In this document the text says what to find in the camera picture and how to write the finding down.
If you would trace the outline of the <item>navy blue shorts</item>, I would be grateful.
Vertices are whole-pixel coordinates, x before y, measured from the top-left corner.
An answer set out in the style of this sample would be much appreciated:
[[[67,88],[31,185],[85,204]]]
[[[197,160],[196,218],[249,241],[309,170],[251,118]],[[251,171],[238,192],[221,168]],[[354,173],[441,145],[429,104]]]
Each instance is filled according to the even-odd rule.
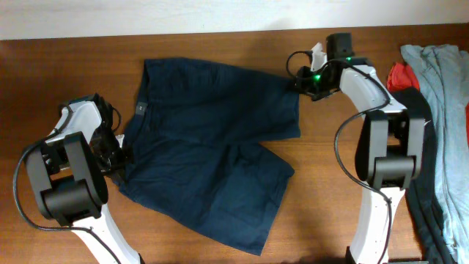
[[[188,58],[144,63],[120,192],[214,241],[259,255],[294,169],[265,142],[298,138],[289,78]]]

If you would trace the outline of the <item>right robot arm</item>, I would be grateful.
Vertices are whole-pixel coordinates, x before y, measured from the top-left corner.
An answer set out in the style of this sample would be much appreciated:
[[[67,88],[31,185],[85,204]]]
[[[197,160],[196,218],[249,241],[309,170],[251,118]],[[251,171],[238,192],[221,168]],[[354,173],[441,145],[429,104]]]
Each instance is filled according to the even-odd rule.
[[[342,171],[363,189],[358,226],[347,247],[347,263],[387,263],[396,210],[412,180],[421,172],[424,116],[397,101],[377,77],[373,64],[357,57],[349,33],[327,36],[305,52],[310,66],[293,74],[294,90],[322,100],[341,92],[357,112],[340,125],[334,153]],[[362,118],[353,175],[339,153],[345,125]]]

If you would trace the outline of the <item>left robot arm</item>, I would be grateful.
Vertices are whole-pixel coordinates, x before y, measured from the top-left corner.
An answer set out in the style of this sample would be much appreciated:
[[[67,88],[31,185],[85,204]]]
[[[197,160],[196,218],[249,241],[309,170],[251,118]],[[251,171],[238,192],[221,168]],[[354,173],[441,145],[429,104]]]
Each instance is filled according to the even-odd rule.
[[[108,208],[106,179],[125,182],[132,148],[116,133],[120,113],[99,94],[59,106],[60,119],[46,137],[26,147],[18,164],[26,167],[39,212],[57,227],[35,224],[47,232],[72,232],[99,263],[142,263],[125,240]]]

